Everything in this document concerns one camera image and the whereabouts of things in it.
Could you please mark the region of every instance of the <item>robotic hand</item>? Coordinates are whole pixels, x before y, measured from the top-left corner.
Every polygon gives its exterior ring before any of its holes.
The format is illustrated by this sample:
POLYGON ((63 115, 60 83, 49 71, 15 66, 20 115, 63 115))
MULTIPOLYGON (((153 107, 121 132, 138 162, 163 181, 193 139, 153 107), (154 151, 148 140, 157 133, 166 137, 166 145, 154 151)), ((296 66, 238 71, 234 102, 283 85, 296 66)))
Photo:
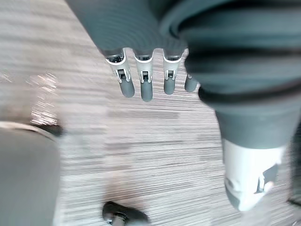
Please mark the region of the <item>robotic hand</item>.
POLYGON ((220 125, 226 194, 251 209, 273 186, 300 119, 301 2, 295 0, 67 0, 117 76, 134 95, 124 47, 134 50, 141 96, 152 99, 152 50, 164 50, 164 90, 174 91, 189 49, 185 88, 220 125))

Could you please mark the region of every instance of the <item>gray carpet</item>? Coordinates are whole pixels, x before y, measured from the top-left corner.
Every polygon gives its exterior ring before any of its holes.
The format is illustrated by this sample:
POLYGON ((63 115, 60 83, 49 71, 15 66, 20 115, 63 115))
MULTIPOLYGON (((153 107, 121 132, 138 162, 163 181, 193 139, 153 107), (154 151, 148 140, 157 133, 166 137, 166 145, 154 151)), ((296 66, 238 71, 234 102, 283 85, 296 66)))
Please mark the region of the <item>gray carpet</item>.
POLYGON ((62 153, 60 224, 103 226, 105 201, 143 210, 153 226, 290 226, 288 155, 276 187, 247 213, 234 210, 223 187, 214 113, 184 90, 182 66, 173 95, 163 91, 162 51, 154 55, 154 99, 122 96, 116 78, 63 0, 2 0, 0 113, 27 121, 34 99, 30 76, 52 73, 67 133, 62 153))

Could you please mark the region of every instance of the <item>gray fabric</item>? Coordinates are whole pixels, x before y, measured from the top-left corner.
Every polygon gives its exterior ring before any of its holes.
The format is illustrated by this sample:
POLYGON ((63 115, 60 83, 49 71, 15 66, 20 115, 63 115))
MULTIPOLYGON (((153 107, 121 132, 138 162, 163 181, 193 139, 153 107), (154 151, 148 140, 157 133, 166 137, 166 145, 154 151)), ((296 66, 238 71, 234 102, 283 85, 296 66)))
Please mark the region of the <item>gray fabric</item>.
POLYGON ((166 48, 182 52, 186 43, 163 37, 148 0, 67 0, 95 45, 102 50, 166 48))
POLYGON ((267 149, 286 145, 294 135, 300 111, 273 115, 216 112, 221 136, 242 147, 267 149))
POLYGON ((60 180, 55 142, 0 129, 0 225, 51 226, 60 180))

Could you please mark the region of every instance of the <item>white joint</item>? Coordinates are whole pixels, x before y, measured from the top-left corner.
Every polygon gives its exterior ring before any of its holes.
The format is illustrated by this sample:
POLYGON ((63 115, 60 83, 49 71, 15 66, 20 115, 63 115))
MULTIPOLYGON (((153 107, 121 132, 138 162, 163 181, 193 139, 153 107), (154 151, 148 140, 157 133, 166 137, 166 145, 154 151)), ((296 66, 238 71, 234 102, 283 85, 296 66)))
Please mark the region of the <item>white joint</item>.
POLYGON ((119 83, 122 83, 122 79, 124 78, 126 79, 126 81, 131 80, 131 72, 130 72, 130 66, 127 61, 127 56, 124 50, 122 50, 122 52, 123 52, 123 59, 120 62, 111 62, 108 59, 106 59, 111 69, 113 70, 114 75, 116 75, 119 83))
POLYGON ((270 149, 252 149, 226 139, 223 139, 222 143, 225 185, 239 200, 236 208, 248 211, 273 187, 274 182, 266 183, 263 173, 279 162, 286 145, 270 149))
POLYGON ((163 53, 164 79, 172 78, 172 80, 175 80, 181 59, 182 57, 177 60, 167 60, 163 53))
POLYGON ((139 60, 135 56, 137 71, 139 75, 139 80, 141 83, 144 83, 144 77, 147 76, 147 82, 151 83, 152 81, 152 56, 148 60, 139 60))

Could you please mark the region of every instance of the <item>gray fingertip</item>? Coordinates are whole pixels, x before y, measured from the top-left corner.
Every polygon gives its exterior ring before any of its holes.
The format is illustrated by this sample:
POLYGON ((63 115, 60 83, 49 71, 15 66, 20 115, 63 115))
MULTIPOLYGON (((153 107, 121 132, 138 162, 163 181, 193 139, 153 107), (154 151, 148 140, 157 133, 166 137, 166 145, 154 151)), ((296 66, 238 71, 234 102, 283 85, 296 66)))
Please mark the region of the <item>gray fingertip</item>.
POLYGON ((189 78, 188 75, 186 77, 185 81, 185 90, 189 93, 195 91, 196 87, 198 85, 198 81, 196 81, 194 78, 189 78))
POLYGON ((141 89, 141 98, 145 102, 149 102, 152 100, 152 82, 148 83, 144 81, 144 83, 140 83, 141 89))
POLYGON ((164 92, 167 95, 173 94, 174 88, 175 88, 175 80, 172 80, 172 78, 168 78, 168 80, 164 79, 164 92))
POLYGON ((126 81, 123 79, 122 83, 119 83, 119 85, 121 92, 125 97, 130 98, 135 94, 135 88, 132 80, 126 81))

